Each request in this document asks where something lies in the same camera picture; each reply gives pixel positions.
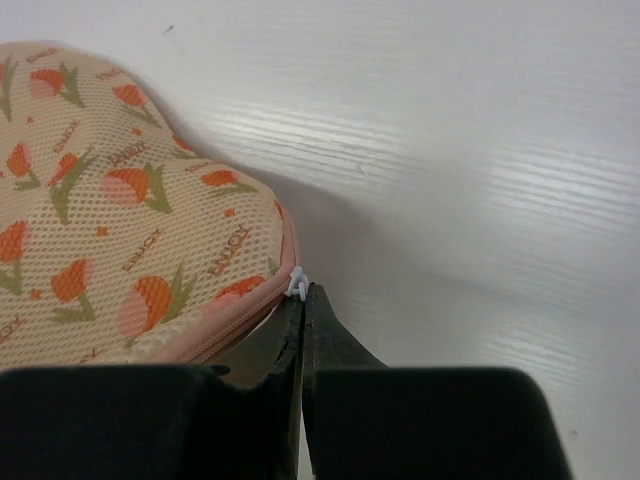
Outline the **white zipper pull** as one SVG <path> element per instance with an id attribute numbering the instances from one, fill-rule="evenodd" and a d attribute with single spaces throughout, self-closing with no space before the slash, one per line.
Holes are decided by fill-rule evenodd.
<path id="1" fill-rule="evenodd" d="M 298 297 L 302 302 L 305 302 L 310 282 L 303 268 L 295 266 L 289 277 L 290 280 L 285 295 L 289 298 Z"/>

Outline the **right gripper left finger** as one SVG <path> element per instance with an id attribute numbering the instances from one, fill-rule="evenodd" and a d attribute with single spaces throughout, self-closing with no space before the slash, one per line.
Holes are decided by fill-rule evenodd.
<path id="1" fill-rule="evenodd" d="M 1 375 L 5 479 L 293 479 L 304 305 L 203 365 Z"/>

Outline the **floral mesh laundry bag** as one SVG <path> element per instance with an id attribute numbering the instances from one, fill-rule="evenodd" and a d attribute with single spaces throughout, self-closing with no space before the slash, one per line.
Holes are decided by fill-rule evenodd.
<path id="1" fill-rule="evenodd" d="M 199 157 L 124 70 L 1 48 L 1 366 L 203 362 L 300 266 L 273 191 Z"/>

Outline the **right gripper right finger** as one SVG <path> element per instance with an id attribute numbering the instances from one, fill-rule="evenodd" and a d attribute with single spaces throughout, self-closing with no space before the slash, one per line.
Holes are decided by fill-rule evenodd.
<path id="1" fill-rule="evenodd" d="M 547 400 L 503 367 L 392 368 L 312 284 L 302 412 L 318 479 L 566 479 Z"/>

